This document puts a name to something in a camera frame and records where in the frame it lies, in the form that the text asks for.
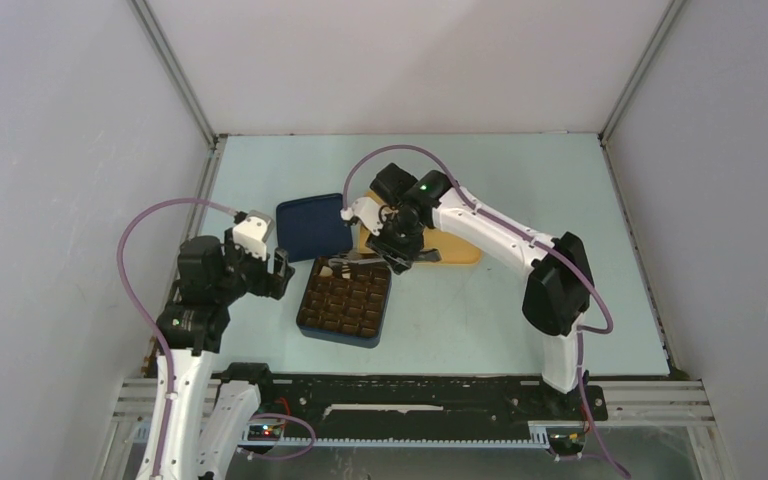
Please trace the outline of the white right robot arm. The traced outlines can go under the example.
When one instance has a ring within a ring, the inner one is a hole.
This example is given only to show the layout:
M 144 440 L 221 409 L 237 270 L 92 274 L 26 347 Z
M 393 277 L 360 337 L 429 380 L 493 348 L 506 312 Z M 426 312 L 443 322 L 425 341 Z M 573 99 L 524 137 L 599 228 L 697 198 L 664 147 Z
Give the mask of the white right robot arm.
M 576 330 L 593 285 L 582 240 L 570 232 L 553 237 L 519 224 L 438 170 L 417 179 L 391 163 L 370 187 L 374 194 L 344 206 L 341 217 L 367 229 L 366 247 L 394 273 L 438 261 L 440 253 L 424 239 L 426 231 L 437 230 L 468 242 L 521 278 L 522 314 L 542 336 L 543 408 L 556 418 L 576 411 L 582 403 Z

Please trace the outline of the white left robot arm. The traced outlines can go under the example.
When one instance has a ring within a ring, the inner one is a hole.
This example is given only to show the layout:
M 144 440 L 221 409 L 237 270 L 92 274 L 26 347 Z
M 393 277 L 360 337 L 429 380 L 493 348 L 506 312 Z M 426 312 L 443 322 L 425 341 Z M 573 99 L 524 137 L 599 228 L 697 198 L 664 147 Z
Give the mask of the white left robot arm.
M 252 416 L 264 416 L 276 403 L 265 382 L 264 363 L 227 372 L 210 417 L 207 388 L 230 306 L 245 295 L 281 299 L 295 270 L 285 249 L 269 253 L 264 236 L 242 226 L 224 238 L 197 236 L 178 253 L 177 299 L 159 319 L 162 354 L 148 443 L 137 473 L 140 479 L 222 479 Z

